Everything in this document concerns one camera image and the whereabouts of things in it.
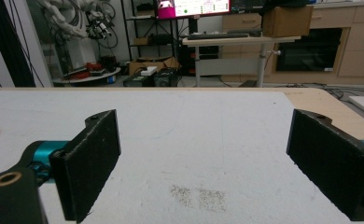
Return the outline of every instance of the standing desk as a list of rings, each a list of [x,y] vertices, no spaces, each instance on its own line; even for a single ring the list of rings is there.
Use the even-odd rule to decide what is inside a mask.
[[[182,40],[183,45],[196,49],[196,86],[200,87],[200,76],[205,75],[235,75],[242,73],[257,73],[257,87],[262,87],[264,79],[264,69],[266,64],[266,46],[268,44],[293,42],[300,39],[300,36],[288,36],[271,38],[261,37],[242,37],[242,38],[223,38],[223,39],[200,39]],[[224,46],[224,45],[253,45],[260,44],[260,54],[257,58],[234,58],[234,59],[212,59],[200,60],[200,47],[204,46]]]
[[[83,223],[351,223],[286,154],[294,107],[364,139],[364,119],[315,89],[0,89],[0,172],[115,108],[121,155]],[[55,186],[39,191],[65,223]]]

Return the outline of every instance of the floor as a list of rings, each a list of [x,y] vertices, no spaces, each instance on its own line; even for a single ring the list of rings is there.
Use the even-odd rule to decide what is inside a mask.
[[[96,86],[103,87],[123,87],[123,80],[128,76],[117,76],[115,83],[107,84],[102,83]],[[201,87],[216,87],[216,88],[248,88],[249,85],[253,83],[241,83],[241,82],[223,82],[219,76],[212,77],[201,77]],[[182,77],[178,82],[178,87],[195,87],[196,86],[196,78],[195,77]],[[335,98],[342,101],[345,105],[350,107],[352,110],[356,111],[361,117],[364,118],[364,111],[355,105],[351,104],[348,101],[348,96],[364,96],[364,86],[328,86],[328,85],[320,85],[320,84],[269,84],[264,83],[263,87],[287,87],[287,88],[319,88],[329,92]]]

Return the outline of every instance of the table leg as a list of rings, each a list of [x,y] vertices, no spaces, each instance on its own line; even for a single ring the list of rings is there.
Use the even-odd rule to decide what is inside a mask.
[[[194,61],[196,67],[196,87],[200,87],[200,47],[196,47],[196,58]]]
[[[266,44],[261,44],[259,63],[258,63],[257,87],[263,87],[264,67],[265,66],[266,66]]]

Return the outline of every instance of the wooden cabinet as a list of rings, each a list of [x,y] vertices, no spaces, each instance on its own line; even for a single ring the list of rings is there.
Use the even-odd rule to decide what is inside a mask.
[[[223,17],[223,31],[231,29],[259,28],[259,14],[236,14]],[[364,6],[318,7],[313,11],[311,29],[343,28],[334,69],[331,72],[277,72],[277,56],[270,55],[265,69],[266,83],[324,83],[364,85]],[[277,49],[269,46],[268,51]],[[259,46],[225,46],[223,58],[257,56]],[[224,81],[243,82],[256,78],[253,74],[223,76]]]
[[[364,77],[364,7],[357,8],[339,76]]]

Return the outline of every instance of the monitor screen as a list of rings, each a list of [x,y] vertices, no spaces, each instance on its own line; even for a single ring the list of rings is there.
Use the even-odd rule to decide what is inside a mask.
[[[230,12],[230,0],[157,0],[157,15],[160,20],[215,16]]]

